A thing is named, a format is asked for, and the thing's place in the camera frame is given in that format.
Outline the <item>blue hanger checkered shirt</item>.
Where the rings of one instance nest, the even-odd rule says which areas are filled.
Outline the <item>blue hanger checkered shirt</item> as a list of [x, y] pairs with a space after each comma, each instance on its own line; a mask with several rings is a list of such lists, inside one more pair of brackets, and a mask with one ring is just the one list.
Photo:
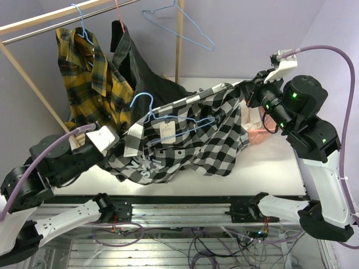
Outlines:
[[[215, 117], [206, 117], [203, 118], [201, 120], [196, 120], [195, 118], [189, 118], [189, 117], [179, 117], [179, 116], [175, 116], [175, 115], [165, 115], [162, 117], [157, 117], [155, 116], [154, 112], [153, 112], [153, 103], [154, 103], [154, 97], [152, 96], [152, 94], [148, 93], [148, 92], [142, 92], [139, 93], [138, 95], [136, 95], [131, 104], [130, 104], [130, 108], [132, 108], [136, 102], [136, 100], [140, 97], [140, 96], [148, 96], [150, 98], [150, 104], [149, 104], [149, 115], [146, 118], [146, 122], [153, 120], [162, 120], [163, 123], [160, 124], [160, 139], [156, 140], [156, 141], [152, 141], [151, 144], [156, 144], [156, 143], [173, 143], [175, 141], [175, 138], [187, 134], [187, 133], [191, 133], [193, 131], [196, 131], [197, 129], [200, 129], [202, 127], [206, 127], [209, 126], [211, 124], [213, 124], [215, 122]], [[177, 133], [176, 132], [176, 123], [175, 123], [175, 119], [178, 121], [191, 121], [194, 124], [194, 128], [192, 129], [188, 129], [184, 132], [181, 133]]]

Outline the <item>black white checkered shirt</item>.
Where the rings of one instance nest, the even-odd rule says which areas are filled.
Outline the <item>black white checkered shirt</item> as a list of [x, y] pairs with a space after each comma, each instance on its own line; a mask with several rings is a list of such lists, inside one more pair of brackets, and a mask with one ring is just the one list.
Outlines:
[[[249, 145], [248, 134], [241, 125], [243, 93], [228, 83], [221, 83], [194, 95], [153, 108], [155, 116], [175, 115], [201, 120], [215, 117], [215, 122], [173, 143], [156, 143], [160, 139], [162, 120], [146, 122], [148, 113], [135, 122], [121, 138], [123, 155], [109, 162], [105, 171], [119, 181], [141, 185], [169, 182], [176, 172], [192, 169], [204, 176], [228, 176], [237, 155]], [[191, 121], [175, 119], [176, 132], [194, 128]]]

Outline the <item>blue wire hanger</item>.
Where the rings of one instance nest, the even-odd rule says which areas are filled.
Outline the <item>blue wire hanger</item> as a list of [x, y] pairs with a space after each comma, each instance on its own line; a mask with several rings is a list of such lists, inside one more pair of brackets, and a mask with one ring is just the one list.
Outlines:
[[[176, 25], [177, 25], [176, 30], [172, 30], [172, 29], [162, 25], [155, 19], [158, 12], [168, 10], [171, 8], [174, 8], [176, 10]], [[198, 47], [201, 47], [210, 52], [213, 52], [215, 50], [215, 43], [213, 42], [213, 40], [208, 35], [206, 35], [203, 32], [202, 28], [184, 11], [184, 8], [181, 7], [181, 5], [180, 5], [180, 1], [172, 1], [172, 4], [166, 5], [163, 7], [159, 7], [154, 10], [142, 10], [142, 16], [144, 19], [148, 20], [152, 24], [157, 25], [158, 27], [164, 29], [165, 31], [168, 31], [171, 34], [174, 34], [178, 38], [181, 38], [185, 41], [195, 44]], [[190, 24], [196, 29], [197, 33], [203, 39], [206, 40], [205, 43], [200, 43], [200, 42], [196, 41], [195, 39], [191, 39], [188, 36], [183, 34], [185, 20], [189, 21]]]

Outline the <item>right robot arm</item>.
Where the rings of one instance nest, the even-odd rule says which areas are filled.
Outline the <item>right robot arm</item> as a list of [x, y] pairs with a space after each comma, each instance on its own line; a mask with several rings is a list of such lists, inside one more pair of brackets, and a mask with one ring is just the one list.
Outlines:
[[251, 200], [247, 215], [255, 222], [264, 217], [296, 222], [316, 239], [345, 243], [354, 235], [357, 222], [350, 211], [348, 189], [340, 182], [339, 155], [344, 146], [335, 127], [317, 116], [328, 92], [312, 76], [267, 82], [268, 74], [261, 71], [236, 88], [248, 107], [262, 107], [275, 121], [308, 168], [319, 198], [294, 201], [261, 192]]

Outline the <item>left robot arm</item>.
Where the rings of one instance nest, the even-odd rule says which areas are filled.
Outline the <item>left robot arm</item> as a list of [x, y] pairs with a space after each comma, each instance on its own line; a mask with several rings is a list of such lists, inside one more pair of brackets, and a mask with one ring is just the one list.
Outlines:
[[22, 262], [52, 239], [89, 222], [117, 220], [117, 209], [109, 196], [99, 193], [77, 208], [57, 216], [30, 220], [31, 214], [54, 196], [56, 188], [68, 187], [119, 141], [108, 126], [95, 123], [60, 135], [43, 138], [30, 148], [23, 166], [12, 169], [1, 184], [1, 266]]

